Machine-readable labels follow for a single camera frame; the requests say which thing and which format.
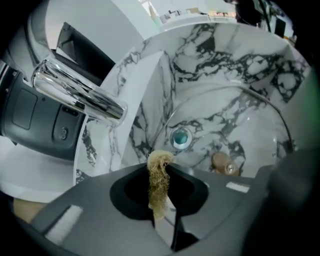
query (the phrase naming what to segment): drain ring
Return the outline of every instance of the drain ring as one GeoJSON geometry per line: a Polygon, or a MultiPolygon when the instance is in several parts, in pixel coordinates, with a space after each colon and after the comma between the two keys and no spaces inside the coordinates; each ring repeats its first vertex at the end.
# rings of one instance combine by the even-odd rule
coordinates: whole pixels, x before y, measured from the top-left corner
{"type": "Polygon", "coordinates": [[[185,150],[192,142],[192,133],[186,127],[177,127],[171,133],[171,145],[178,150],[185,150]]]}

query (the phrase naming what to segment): faucet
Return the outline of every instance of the faucet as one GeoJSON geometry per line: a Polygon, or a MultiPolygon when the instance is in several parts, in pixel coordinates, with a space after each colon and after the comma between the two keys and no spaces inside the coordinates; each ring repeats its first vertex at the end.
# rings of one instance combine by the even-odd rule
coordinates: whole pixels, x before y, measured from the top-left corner
{"type": "Polygon", "coordinates": [[[127,105],[55,58],[48,46],[41,3],[10,42],[3,61],[20,70],[38,92],[109,125],[122,124],[127,105]]]}

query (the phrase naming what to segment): marble surface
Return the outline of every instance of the marble surface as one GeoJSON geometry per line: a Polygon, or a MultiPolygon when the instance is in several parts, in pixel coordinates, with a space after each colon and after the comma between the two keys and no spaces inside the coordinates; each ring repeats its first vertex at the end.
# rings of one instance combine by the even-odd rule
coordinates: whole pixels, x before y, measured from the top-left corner
{"type": "MultiPolygon", "coordinates": [[[[101,85],[104,90],[125,102],[138,101],[139,107],[136,113],[132,113],[137,114],[133,126],[128,134],[120,134],[117,130],[123,129],[121,127],[105,127],[104,124],[88,120],[77,149],[82,154],[78,154],[74,165],[77,182],[145,162],[157,133],[179,104],[180,93],[186,87],[191,87],[190,92],[197,93],[197,83],[211,83],[211,88],[215,87],[215,83],[227,86],[241,84],[283,111],[309,70],[304,58],[287,41],[244,24],[187,25],[149,38],[131,49],[101,85]],[[132,86],[127,81],[136,66],[157,53],[161,57],[155,70],[152,70],[146,90],[141,91],[141,99],[134,99],[130,95],[121,97],[122,91],[132,86]]],[[[139,75],[143,78],[150,75],[147,73],[142,71],[139,75]]],[[[230,97],[225,106],[236,109],[224,120],[228,124],[224,128],[226,130],[235,128],[237,120],[247,109],[257,111],[253,116],[260,111],[269,111],[268,108],[264,109],[263,104],[254,103],[241,93],[230,97]]],[[[279,122],[276,118],[273,120],[273,123],[279,122]]],[[[283,125],[276,129],[280,131],[276,153],[281,157],[286,153],[288,138],[282,134],[283,125]]],[[[234,148],[233,154],[238,154],[244,161],[250,158],[251,152],[234,148]]]]}

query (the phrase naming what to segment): marble sink basin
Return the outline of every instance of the marble sink basin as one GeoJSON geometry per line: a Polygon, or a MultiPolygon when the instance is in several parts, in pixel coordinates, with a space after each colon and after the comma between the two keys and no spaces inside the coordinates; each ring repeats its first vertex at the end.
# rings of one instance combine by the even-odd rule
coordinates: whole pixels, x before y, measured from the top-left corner
{"type": "Polygon", "coordinates": [[[224,151],[242,176],[254,177],[297,146],[281,115],[309,71],[286,40],[244,24],[193,24],[151,37],[101,85],[128,113],[116,128],[87,120],[74,183],[144,163],[154,149],[204,171],[212,171],[210,156],[224,151]],[[192,134],[188,148],[171,144],[177,127],[192,134]]]}

